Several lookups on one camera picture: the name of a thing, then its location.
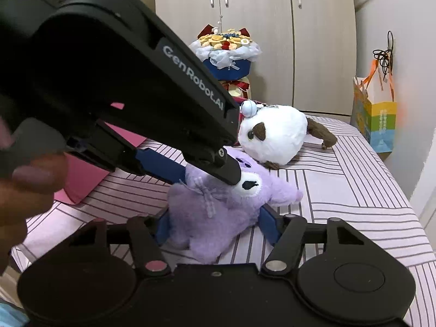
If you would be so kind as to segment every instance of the brown plush tail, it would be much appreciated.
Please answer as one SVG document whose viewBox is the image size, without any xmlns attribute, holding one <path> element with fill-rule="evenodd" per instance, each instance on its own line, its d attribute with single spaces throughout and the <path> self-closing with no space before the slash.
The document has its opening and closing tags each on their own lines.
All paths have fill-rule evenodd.
<svg viewBox="0 0 436 327">
<path fill-rule="evenodd" d="M 325 147 L 332 147 L 337 143 L 337 137 L 322 124 L 314 121 L 311 118 L 307 118 L 307 133 L 311 134 L 315 138 L 324 140 L 323 145 Z"/>
</svg>

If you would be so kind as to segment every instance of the mattress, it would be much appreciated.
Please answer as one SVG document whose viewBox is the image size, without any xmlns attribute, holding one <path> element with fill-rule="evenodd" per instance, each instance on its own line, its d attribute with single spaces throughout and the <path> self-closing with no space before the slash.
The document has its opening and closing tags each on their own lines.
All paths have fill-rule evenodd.
<svg viewBox="0 0 436 327">
<path fill-rule="evenodd" d="M 405 316 L 414 327 L 436 326 L 436 259 L 417 216 L 400 187 L 360 133 L 339 120 L 313 117 L 338 137 L 333 149 L 322 150 L 321 140 L 308 135 L 298 160 L 271 175 L 286 178 L 304 192 L 300 204 L 275 208 L 280 214 L 304 216 L 308 222 L 326 223 L 340 217 L 404 264 L 416 280 L 416 296 Z M 186 164 L 179 150 L 146 140 L 151 148 Z M 28 237 L 12 255 L 24 270 L 38 257 L 88 221 L 101 217 L 124 223 L 130 217 L 157 214 L 166 207 L 169 185 L 148 175 L 137 177 L 121 170 L 109 174 L 78 205 L 54 202 L 51 209 L 28 220 Z M 322 245 L 307 245 L 302 263 L 322 252 Z M 171 266 L 198 263 L 189 251 L 162 247 Z M 258 227 L 241 233 L 218 258 L 218 264 L 253 262 L 260 266 L 272 247 Z M 111 252 L 133 265 L 128 246 Z"/>
</svg>

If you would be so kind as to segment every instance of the fingernail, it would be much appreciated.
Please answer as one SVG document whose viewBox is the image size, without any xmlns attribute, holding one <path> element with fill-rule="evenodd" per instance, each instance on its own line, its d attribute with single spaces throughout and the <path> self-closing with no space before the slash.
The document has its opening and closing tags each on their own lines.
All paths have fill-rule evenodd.
<svg viewBox="0 0 436 327">
<path fill-rule="evenodd" d="M 53 183 L 53 175 L 39 167 L 20 166 L 12 173 L 12 180 L 31 186 L 45 186 Z"/>
<path fill-rule="evenodd" d="M 6 123 L 0 118 L 0 150 L 7 149 L 14 143 Z"/>
</svg>

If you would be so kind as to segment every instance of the purple stuffed animal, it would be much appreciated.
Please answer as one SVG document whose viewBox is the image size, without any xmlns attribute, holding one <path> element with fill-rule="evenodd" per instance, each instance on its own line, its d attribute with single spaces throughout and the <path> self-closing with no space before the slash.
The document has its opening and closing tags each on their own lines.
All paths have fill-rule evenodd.
<svg viewBox="0 0 436 327">
<path fill-rule="evenodd" d="M 237 185 L 229 186 L 187 164 L 186 184 L 173 184 L 168 191 L 170 243 L 190 248 L 202 263 L 215 262 L 239 233 L 256 224 L 262 205 L 278 207 L 302 198 L 293 184 L 270 175 L 246 153 L 226 149 L 241 166 Z"/>
</svg>

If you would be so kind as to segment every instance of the human hand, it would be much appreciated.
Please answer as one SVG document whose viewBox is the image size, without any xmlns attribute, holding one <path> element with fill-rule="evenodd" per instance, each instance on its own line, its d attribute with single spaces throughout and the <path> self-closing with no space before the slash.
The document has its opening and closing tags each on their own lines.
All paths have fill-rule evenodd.
<svg viewBox="0 0 436 327">
<path fill-rule="evenodd" d="M 13 142 L 0 118 L 0 150 Z M 50 209 L 54 193 L 65 184 L 67 171 L 67 160 L 61 153 L 38 157 L 17 167 L 10 179 L 0 179 L 0 274 L 7 267 L 10 249 L 27 236 L 26 219 Z"/>
</svg>

